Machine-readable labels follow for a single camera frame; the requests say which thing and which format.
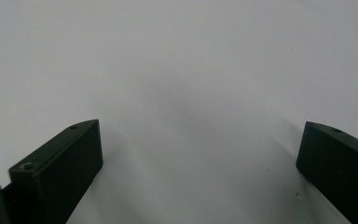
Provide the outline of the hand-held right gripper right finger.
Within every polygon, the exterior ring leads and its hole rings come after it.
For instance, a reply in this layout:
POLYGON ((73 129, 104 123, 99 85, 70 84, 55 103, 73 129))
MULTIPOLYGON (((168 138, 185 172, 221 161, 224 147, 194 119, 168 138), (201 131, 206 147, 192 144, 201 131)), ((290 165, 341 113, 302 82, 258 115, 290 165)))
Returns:
POLYGON ((357 138, 308 121, 296 167, 351 224, 358 224, 357 138))

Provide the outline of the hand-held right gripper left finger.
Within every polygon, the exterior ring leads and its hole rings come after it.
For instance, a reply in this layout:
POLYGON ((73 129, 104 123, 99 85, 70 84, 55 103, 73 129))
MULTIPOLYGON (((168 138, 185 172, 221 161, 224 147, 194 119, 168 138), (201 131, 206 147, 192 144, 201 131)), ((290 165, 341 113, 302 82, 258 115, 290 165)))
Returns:
POLYGON ((103 167, 97 119, 64 129, 9 168, 4 188, 13 224, 65 224, 103 167))

